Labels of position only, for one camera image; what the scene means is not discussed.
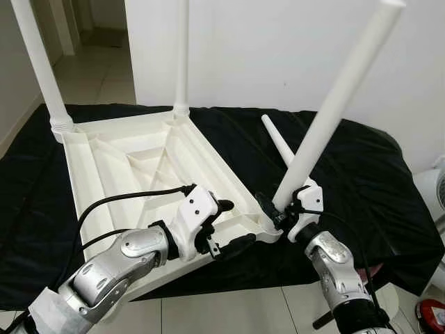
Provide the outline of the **black table cloth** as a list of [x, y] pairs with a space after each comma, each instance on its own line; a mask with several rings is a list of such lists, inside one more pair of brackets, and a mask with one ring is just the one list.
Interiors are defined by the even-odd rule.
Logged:
[[[285, 165], [261, 123], [273, 120], [292, 146], [305, 136], [313, 111], [238, 107], [192, 108], [191, 120], [248, 191], [273, 194]], [[34, 109], [0, 157], [0, 311], [22, 311], [66, 264], [79, 236], [63, 147], [49, 128], [45, 105]], [[389, 280], [420, 294], [443, 255], [426, 204], [387, 133], [342, 120], [311, 173], [324, 191], [331, 229], [356, 261], [382, 265]], [[257, 243], [238, 257], [204, 265], [146, 293], [179, 298], [243, 289], [303, 285], [318, 280], [295, 245]]]

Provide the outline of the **pink rounded object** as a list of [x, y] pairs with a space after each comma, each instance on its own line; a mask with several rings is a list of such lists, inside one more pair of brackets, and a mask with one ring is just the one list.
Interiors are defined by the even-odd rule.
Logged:
[[362, 265], [360, 269], [364, 271], [366, 279], [372, 279], [382, 269], [382, 264]]

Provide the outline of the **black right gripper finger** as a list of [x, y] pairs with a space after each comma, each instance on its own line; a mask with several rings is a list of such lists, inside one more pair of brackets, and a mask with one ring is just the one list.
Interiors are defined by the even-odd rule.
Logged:
[[271, 223], [273, 223], [273, 225], [279, 225], [282, 221], [282, 216], [280, 210], [276, 209], [274, 202], [261, 192], [257, 192], [254, 198], [258, 202], [261, 210], [263, 210], [265, 216], [269, 217]]

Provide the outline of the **black metal table leg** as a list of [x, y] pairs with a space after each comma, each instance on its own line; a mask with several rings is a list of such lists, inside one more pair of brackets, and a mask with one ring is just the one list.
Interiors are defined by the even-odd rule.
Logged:
[[331, 321], [334, 321], [334, 316], [331, 314], [331, 312], [325, 312], [324, 315], [315, 318], [311, 325], [314, 330], [320, 330], [325, 325], [330, 324]]

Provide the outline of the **white tapered table leg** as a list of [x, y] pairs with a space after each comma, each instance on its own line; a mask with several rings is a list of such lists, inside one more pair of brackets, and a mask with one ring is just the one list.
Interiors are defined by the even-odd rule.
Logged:
[[190, 114], [188, 105], [188, 39], [190, 38], [190, 0], [179, 0], [177, 16], [176, 91], [172, 112], [176, 118]]
[[293, 158], [295, 158], [295, 153], [290, 148], [289, 144], [285, 141], [283, 136], [281, 136], [280, 131], [276, 128], [276, 125], [273, 123], [268, 114], [261, 115], [261, 121], [264, 124], [265, 130], [270, 136], [270, 139], [273, 141], [277, 152], [279, 152], [281, 159], [285, 162], [287, 168], [290, 166], [290, 162], [292, 162]]
[[309, 178], [342, 120], [343, 112], [352, 101], [406, 6], [404, 0], [378, 0], [375, 12], [344, 61], [330, 92], [325, 96], [314, 121], [303, 137], [295, 158], [287, 164], [286, 174], [271, 201], [276, 210], [284, 211], [292, 202], [292, 192], [302, 187]]
[[54, 76], [53, 67], [49, 61], [47, 49], [42, 42], [42, 36], [35, 12], [29, 0], [10, 0], [14, 16], [17, 20], [20, 35], [22, 35], [26, 53], [38, 81], [44, 104], [49, 112], [49, 127], [58, 143], [64, 142], [64, 135], [75, 130], [73, 118], [67, 113], [63, 96]]

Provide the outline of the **red round floor device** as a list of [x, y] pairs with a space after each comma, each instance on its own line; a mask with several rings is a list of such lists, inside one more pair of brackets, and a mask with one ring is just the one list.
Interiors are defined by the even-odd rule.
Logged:
[[445, 334], [445, 303], [434, 299], [424, 299], [414, 307], [414, 316], [423, 334]]

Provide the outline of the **white door frame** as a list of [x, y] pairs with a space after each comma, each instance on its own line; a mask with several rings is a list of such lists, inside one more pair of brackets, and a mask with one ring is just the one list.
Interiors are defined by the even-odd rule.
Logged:
[[77, 26], [76, 6], [73, 0], [45, 0], [49, 4], [51, 18], [66, 56], [76, 56], [80, 49], [80, 31]]

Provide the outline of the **white plastic children table top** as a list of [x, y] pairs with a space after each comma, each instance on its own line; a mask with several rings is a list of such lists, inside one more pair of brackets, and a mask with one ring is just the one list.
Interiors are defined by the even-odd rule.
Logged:
[[146, 228], [175, 217], [182, 194], [165, 191], [200, 185], [234, 207], [213, 223], [212, 239], [226, 245], [253, 234], [276, 242], [281, 232], [222, 156], [191, 120], [171, 111], [98, 120], [60, 135], [77, 214], [102, 198], [146, 192], [144, 198], [115, 201], [92, 211], [79, 234], [83, 241], [118, 229]]

